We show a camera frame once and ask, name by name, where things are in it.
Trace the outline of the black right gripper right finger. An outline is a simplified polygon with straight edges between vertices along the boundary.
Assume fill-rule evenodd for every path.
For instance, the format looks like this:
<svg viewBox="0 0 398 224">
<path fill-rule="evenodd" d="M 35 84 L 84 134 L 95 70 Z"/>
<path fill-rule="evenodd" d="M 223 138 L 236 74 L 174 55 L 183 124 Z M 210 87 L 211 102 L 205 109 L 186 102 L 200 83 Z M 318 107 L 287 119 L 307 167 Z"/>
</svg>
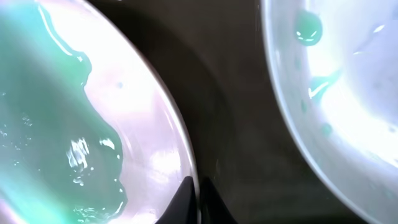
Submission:
<svg viewBox="0 0 398 224">
<path fill-rule="evenodd" d="M 202 224 L 238 224 L 208 177 L 200 184 L 200 210 Z"/>
</svg>

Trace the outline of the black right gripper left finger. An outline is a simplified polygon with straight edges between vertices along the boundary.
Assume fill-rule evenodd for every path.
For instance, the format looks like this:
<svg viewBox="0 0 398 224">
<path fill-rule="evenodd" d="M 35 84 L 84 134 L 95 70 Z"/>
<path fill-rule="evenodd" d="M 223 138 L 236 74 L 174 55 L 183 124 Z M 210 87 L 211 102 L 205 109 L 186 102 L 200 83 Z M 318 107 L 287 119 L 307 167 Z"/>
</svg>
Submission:
<svg viewBox="0 0 398 224">
<path fill-rule="evenodd" d="M 156 224 L 197 224 L 197 198 L 193 178 L 186 176 Z"/>
</svg>

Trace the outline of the white plate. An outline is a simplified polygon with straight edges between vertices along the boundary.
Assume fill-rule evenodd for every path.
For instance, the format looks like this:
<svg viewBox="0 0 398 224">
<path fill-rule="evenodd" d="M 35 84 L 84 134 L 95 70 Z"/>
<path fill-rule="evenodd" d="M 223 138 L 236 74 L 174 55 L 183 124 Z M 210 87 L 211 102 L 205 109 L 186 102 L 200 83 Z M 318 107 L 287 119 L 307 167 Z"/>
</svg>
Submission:
<svg viewBox="0 0 398 224">
<path fill-rule="evenodd" d="M 265 0 L 275 97 L 318 178 L 370 223 L 397 222 L 397 0 Z"/>
</svg>

